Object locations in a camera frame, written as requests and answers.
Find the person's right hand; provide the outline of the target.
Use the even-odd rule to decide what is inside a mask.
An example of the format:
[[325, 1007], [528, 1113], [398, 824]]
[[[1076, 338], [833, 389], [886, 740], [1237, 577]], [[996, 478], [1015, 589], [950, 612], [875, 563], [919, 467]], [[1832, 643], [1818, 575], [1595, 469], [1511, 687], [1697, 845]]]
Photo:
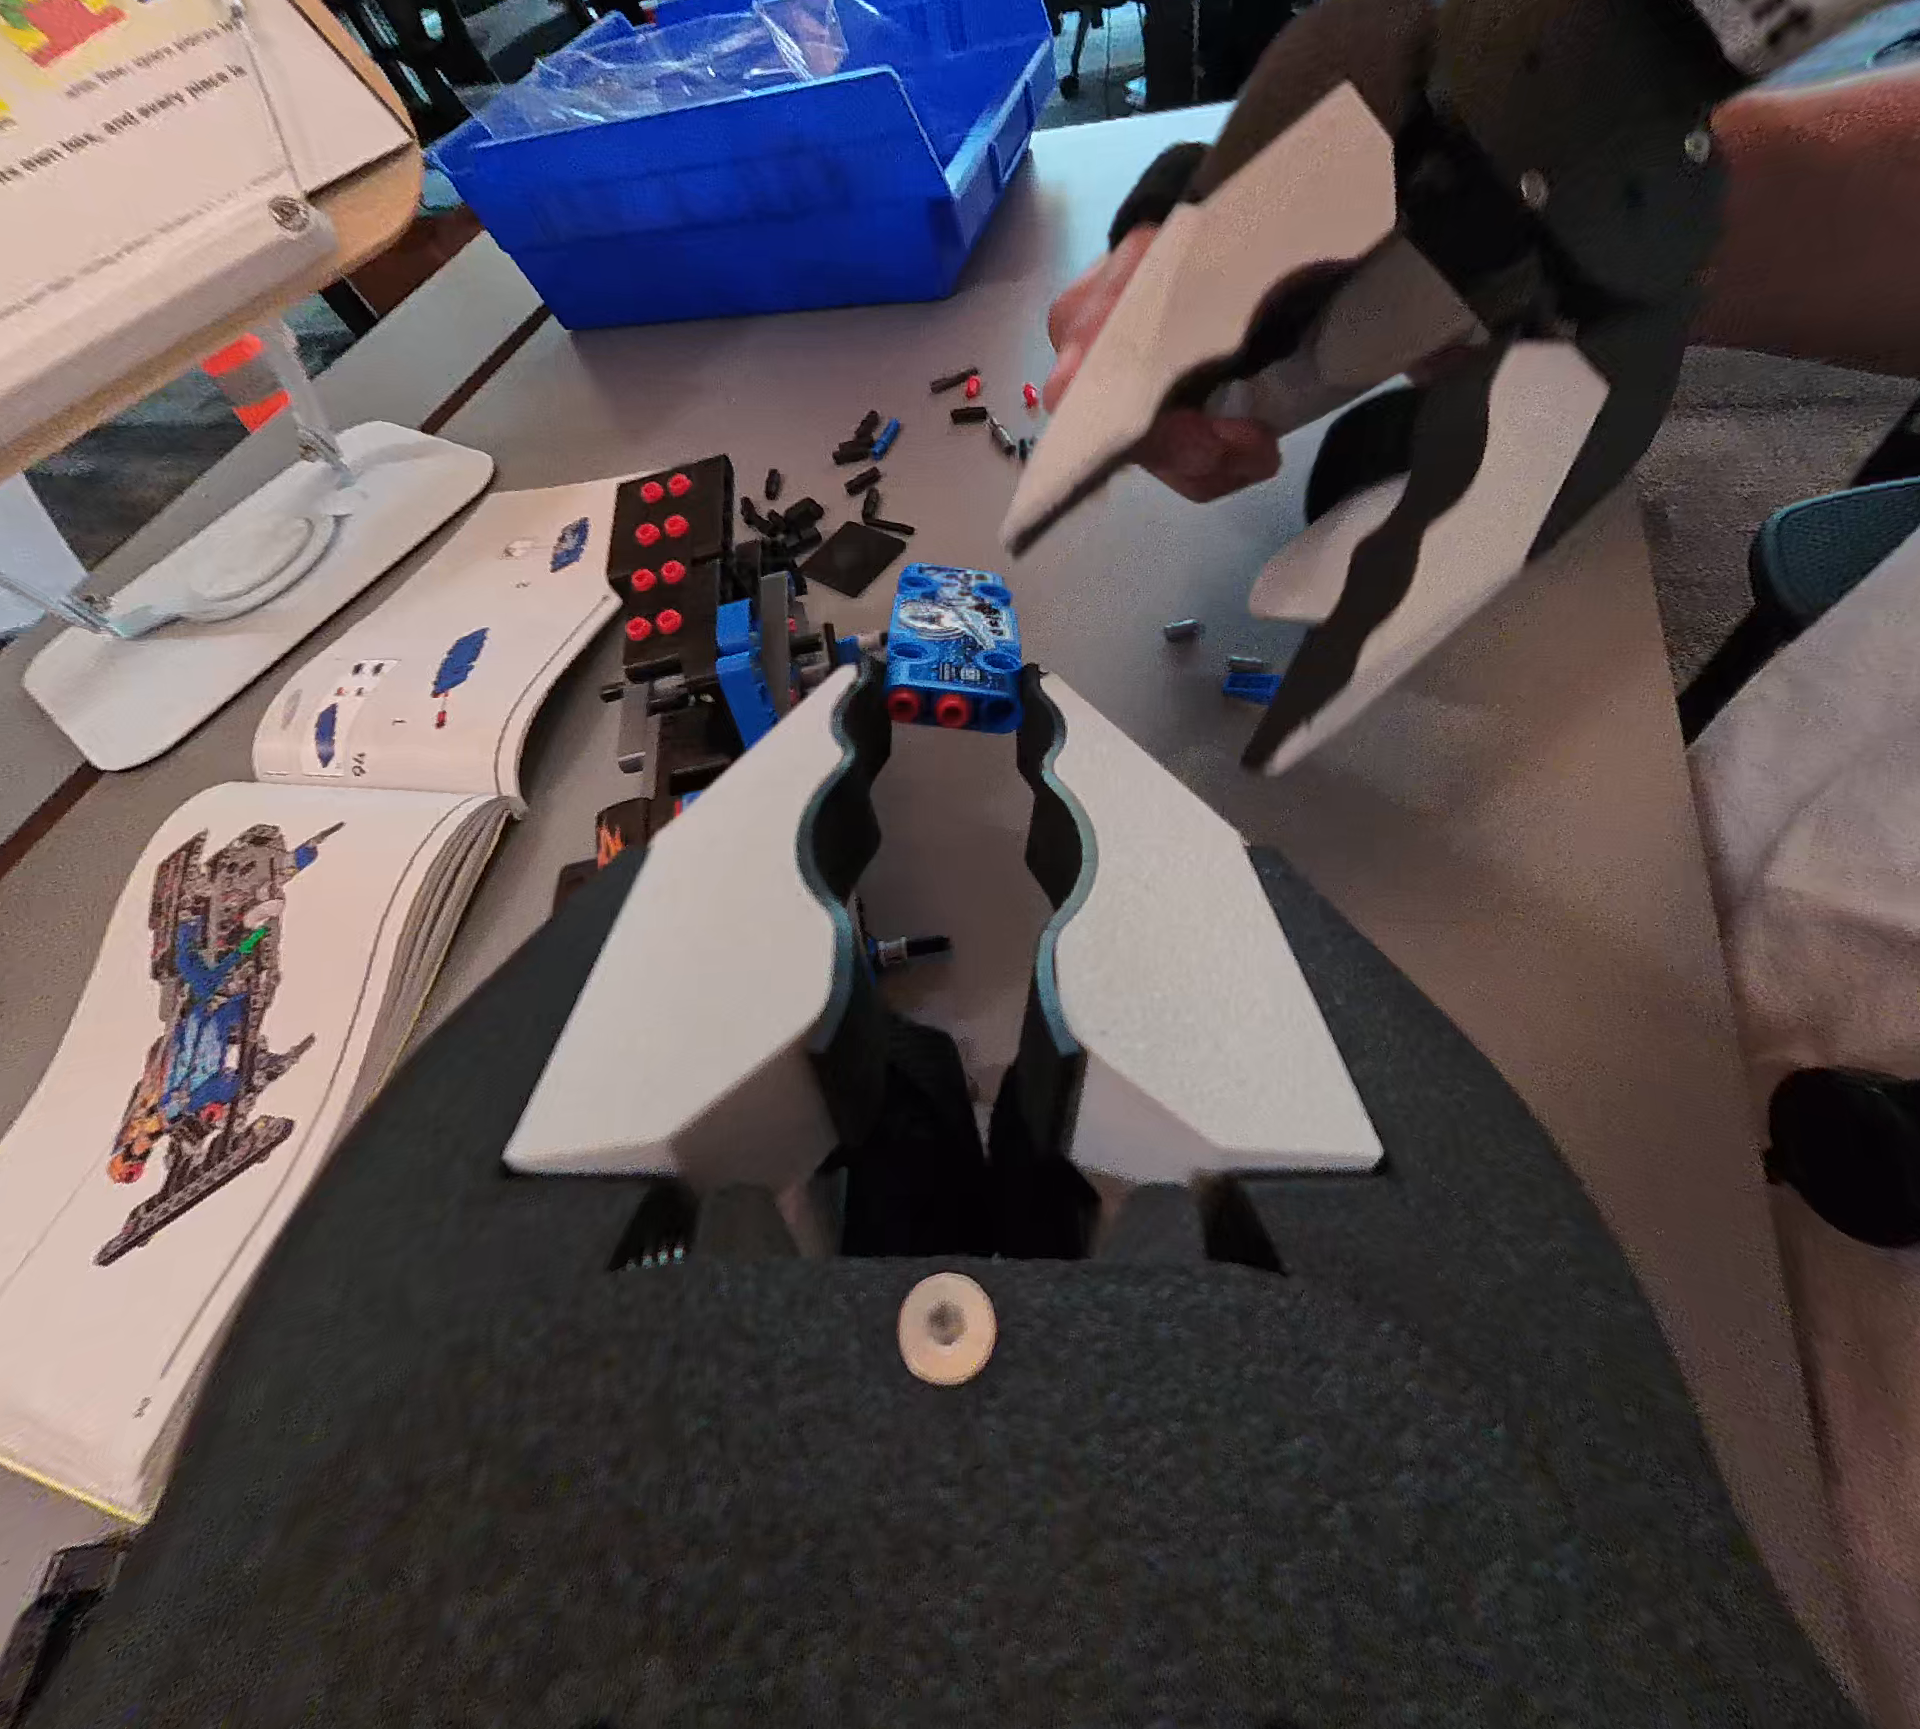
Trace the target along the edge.
[[[1046, 314], [1051, 368], [1039, 389], [1046, 412], [1055, 412], [1072, 389], [1156, 235], [1156, 225], [1132, 228], [1054, 296]], [[1173, 494], [1211, 502], [1276, 477], [1282, 451], [1259, 421], [1165, 412], [1140, 437], [1132, 463]]]

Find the scattered black lego pins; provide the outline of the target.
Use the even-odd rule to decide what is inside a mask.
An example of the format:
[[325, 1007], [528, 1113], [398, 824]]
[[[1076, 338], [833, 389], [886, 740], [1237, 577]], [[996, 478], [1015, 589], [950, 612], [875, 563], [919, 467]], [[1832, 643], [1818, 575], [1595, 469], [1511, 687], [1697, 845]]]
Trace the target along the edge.
[[[969, 372], [980, 374], [980, 399], [971, 404], [963, 403], [962, 396], [962, 385]], [[1019, 419], [1014, 425], [1000, 421], [996, 410], [984, 401], [984, 372], [976, 365], [933, 377], [926, 386], [926, 394], [946, 404], [946, 416], [952, 429], [981, 432], [1003, 463], [1023, 467], [1030, 461], [1039, 438], [1041, 409], [1027, 410], [1022, 404], [1022, 389]], [[878, 409], [863, 412], [848, 437], [832, 447], [827, 467], [840, 473], [837, 484], [842, 497], [858, 502], [858, 520], [873, 523], [887, 532], [912, 540], [919, 525], [898, 515], [887, 515], [889, 505], [886, 492], [887, 463], [898, 451], [903, 431], [901, 421], [900, 437], [886, 454], [871, 454], [873, 434], [886, 419], [900, 416], [882, 414]], [[759, 489], [745, 494], [736, 505], [736, 513], [749, 535], [768, 545], [783, 545], [794, 553], [797, 553], [801, 545], [812, 545], [823, 537], [825, 507], [818, 498], [792, 491], [779, 469], [768, 469], [759, 481]]]

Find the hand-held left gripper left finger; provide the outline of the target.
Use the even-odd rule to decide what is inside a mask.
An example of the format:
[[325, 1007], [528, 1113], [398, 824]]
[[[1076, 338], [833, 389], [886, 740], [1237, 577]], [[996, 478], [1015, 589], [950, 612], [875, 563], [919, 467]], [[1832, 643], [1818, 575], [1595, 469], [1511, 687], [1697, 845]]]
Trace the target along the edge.
[[882, 668], [842, 665], [652, 839], [507, 1170], [786, 1188], [871, 1136], [886, 1008], [851, 901], [892, 739]]

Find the black square lego plate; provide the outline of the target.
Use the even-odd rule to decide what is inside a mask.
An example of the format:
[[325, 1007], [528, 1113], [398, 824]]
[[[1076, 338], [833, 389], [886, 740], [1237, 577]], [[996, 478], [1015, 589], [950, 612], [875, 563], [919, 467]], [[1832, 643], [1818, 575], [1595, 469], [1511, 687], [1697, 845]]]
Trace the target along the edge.
[[799, 565], [810, 586], [827, 589], [845, 599], [862, 597], [907, 551], [907, 538], [873, 523], [844, 520]]

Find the person's right forearm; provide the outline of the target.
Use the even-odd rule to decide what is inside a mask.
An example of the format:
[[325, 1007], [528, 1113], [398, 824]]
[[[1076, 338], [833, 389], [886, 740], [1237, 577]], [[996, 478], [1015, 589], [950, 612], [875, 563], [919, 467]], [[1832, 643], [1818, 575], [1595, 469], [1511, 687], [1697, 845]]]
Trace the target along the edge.
[[1916, 378], [1916, 65], [1752, 88], [1711, 131], [1726, 196], [1691, 343]]

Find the blue black lego vehicle model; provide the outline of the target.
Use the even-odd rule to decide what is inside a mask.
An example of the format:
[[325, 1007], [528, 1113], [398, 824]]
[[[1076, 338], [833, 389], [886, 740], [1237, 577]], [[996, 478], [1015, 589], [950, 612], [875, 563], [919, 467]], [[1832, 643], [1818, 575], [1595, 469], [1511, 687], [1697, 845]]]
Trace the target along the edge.
[[618, 486], [605, 578], [619, 612], [616, 758], [631, 791], [593, 821], [592, 856], [563, 866], [561, 909], [622, 853], [637, 853], [757, 745], [833, 666], [879, 658], [879, 632], [814, 621], [801, 559], [823, 510], [738, 497], [729, 459], [675, 463]]

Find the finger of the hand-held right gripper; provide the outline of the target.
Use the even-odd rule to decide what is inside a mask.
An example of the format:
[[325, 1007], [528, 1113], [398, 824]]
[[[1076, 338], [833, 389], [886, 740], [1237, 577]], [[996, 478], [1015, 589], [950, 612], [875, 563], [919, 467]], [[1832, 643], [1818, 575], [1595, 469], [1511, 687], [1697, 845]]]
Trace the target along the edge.
[[1394, 134], [1336, 85], [1163, 220], [1033, 447], [1002, 545], [1022, 554], [1156, 421], [1223, 389], [1250, 386], [1252, 414], [1287, 434], [1485, 337], [1400, 226]]
[[1305, 637], [1242, 753], [1282, 774], [1514, 582], [1610, 389], [1565, 340], [1515, 340], [1420, 394], [1408, 469], [1262, 566], [1248, 609]]

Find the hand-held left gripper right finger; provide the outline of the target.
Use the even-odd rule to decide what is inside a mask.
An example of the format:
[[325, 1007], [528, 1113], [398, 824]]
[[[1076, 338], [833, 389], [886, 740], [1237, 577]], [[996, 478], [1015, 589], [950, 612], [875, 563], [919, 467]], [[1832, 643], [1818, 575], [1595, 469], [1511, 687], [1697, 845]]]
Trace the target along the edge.
[[1018, 1134], [1119, 1182], [1365, 1174], [1384, 1144], [1242, 834], [1060, 674], [1019, 677], [1049, 904]]

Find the wooden white document stand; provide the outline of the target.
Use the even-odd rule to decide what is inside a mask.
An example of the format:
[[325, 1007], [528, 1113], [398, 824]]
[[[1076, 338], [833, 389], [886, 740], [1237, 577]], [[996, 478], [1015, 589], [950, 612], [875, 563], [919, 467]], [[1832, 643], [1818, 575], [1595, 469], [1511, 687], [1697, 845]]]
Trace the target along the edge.
[[92, 767], [180, 743], [475, 500], [492, 461], [387, 421], [334, 427], [284, 312], [387, 249], [419, 205], [423, 160], [395, 93], [320, 0], [299, 133], [321, 168], [208, 213], [4, 324], [4, 484], [180, 372], [215, 366], [249, 427], [286, 423], [293, 459], [116, 593], [49, 586], [4, 554], [4, 593], [60, 622], [21, 691]]

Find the black rounded object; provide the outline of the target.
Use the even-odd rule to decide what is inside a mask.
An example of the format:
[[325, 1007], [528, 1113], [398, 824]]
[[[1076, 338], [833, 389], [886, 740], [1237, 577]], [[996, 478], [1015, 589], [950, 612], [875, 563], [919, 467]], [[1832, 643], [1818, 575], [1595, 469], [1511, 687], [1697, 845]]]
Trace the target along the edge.
[[1870, 1246], [1917, 1244], [1917, 1082], [1799, 1068], [1770, 1092], [1765, 1181]]

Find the lego instruction booklet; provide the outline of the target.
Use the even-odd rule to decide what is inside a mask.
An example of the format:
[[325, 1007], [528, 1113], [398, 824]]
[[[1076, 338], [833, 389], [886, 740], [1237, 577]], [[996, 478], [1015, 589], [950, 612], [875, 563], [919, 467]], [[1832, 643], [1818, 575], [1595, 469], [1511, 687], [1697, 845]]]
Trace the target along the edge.
[[548, 692], [612, 621], [612, 478], [485, 498], [155, 831], [1, 1151], [4, 1471], [145, 1523], [245, 1291], [413, 1033]]

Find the clear plastic bags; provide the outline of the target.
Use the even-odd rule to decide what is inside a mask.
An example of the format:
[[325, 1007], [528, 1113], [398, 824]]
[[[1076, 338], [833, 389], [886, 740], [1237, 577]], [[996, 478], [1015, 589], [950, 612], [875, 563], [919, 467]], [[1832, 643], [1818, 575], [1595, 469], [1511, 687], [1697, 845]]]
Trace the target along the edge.
[[887, 72], [933, 134], [957, 114], [932, 51], [867, 0], [749, 0], [677, 22], [604, 16], [471, 103], [495, 141], [596, 129], [733, 103], [790, 85]]

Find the printed instruction sheet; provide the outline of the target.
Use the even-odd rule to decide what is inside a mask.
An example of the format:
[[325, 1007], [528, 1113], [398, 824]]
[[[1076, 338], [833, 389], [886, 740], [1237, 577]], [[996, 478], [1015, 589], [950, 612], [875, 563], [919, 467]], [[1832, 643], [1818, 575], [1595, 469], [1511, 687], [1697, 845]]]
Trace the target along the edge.
[[1, 5], [4, 324], [208, 213], [323, 185], [284, 0]]

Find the teal chair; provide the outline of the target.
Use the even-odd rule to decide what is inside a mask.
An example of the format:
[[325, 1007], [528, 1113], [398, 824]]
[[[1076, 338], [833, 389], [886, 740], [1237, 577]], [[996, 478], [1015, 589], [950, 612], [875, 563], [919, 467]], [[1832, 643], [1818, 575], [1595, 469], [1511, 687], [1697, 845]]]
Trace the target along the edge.
[[1916, 528], [1916, 477], [1833, 491], [1765, 516], [1745, 548], [1747, 609], [1677, 694], [1684, 743]]

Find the blue plastic bin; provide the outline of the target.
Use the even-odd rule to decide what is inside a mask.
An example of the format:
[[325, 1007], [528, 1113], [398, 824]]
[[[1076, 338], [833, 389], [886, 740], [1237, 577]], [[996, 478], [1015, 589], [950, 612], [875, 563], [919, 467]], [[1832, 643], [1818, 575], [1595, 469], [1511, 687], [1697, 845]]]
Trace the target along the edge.
[[1043, 0], [867, 3], [930, 49], [948, 134], [869, 72], [518, 141], [471, 114], [428, 162], [571, 331], [942, 298], [1051, 96], [1051, 22]]

